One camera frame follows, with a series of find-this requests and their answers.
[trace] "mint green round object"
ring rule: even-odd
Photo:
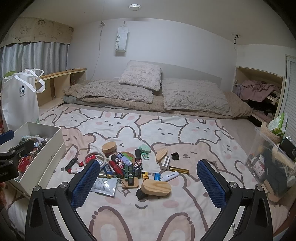
[[[139,149],[141,152],[144,152],[144,153],[150,153],[151,152],[151,148],[145,144],[143,145],[140,145],[139,146]]]

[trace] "woven basket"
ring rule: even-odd
[[[282,141],[282,137],[279,137],[279,136],[273,134],[267,128],[267,123],[266,122],[262,123],[260,131],[261,131],[261,133],[263,133],[264,135],[266,135],[270,140],[272,140],[276,144],[278,144],[278,143],[280,143]]]

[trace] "window blind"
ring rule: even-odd
[[[296,63],[289,61],[287,64],[287,77],[289,78],[286,86],[287,100],[284,105],[284,113],[288,114],[288,125],[285,136],[291,136],[296,141]]]

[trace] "gray curtain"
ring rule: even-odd
[[[52,74],[67,69],[68,44],[28,42],[0,48],[0,78],[8,71],[42,69]]]

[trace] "metal screw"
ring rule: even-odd
[[[229,184],[230,184],[230,186],[231,186],[232,188],[237,188],[237,183],[235,183],[235,182],[230,182]]]
[[[62,182],[59,186],[60,186],[61,188],[65,188],[65,187],[67,187],[67,185],[68,185],[67,182]]]
[[[35,186],[35,187],[33,188],[33,190],[34,190],[35,192],[39,191],[39,190],[40,190],[40,186]]]
[[[263,192],[264,188],[262,186],[257,186],[257,190],[260,191],[260,192]]]

